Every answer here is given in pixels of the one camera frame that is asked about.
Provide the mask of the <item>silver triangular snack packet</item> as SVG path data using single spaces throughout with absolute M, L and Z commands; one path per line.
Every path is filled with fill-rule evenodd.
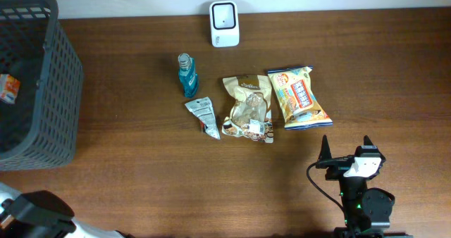
M 211 99 L 209 97 L 188 101 L 187 103 L 185 103 L 185 107 L 189 112 L 191 112 L 195 117 L 199 119 L 201 123 L 201 129 L 205 134 L 213 137 L 214 139 L 220 139 L 220 134 L 216 123 L 216 116 Z

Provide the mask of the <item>teal mouthwash bottle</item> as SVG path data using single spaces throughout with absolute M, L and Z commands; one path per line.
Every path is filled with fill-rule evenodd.
M 185 97 L 191 99 L 195 96 L 199 86 L 198 74 L 196 72 L 195 61 L 188 54 L 180 54 L 178 57 L 178 76 L 183 85 Z

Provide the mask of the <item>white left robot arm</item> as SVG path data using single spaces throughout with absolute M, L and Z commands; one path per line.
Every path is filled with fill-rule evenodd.
M 102 230 L 80 222 L 65 201 L 47 190 L 22 193 L 1 183 L 1 236 L 124 238 L 130 235 L 117 230 Z

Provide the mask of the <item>yellow snack bag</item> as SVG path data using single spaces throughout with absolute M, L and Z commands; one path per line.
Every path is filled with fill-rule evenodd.
M 269 70 L 267 75 L 282 111 L 286 130 L 333 124 L 311 90 L 311 66 Z

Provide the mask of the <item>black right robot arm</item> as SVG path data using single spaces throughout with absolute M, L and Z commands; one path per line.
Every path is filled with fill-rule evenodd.
M 326 198 L 341 210 L 344 227 L 333 230 L 334 237 L 408 237 L 403 232 L 387 233 L 395 196 L 380 188 L 369 188 L 367 182 L 375 178 L 386 158 L 368 136 L 355 153 L 332 157 L 327 136 L 322 137 L 321 150 L 315 163 L 307 168 L 307 179 Z M 325 169 L 325 180 L 337 181 L 341 201 L 335 200 L 318 186 L 309 175 L 312 168 Z

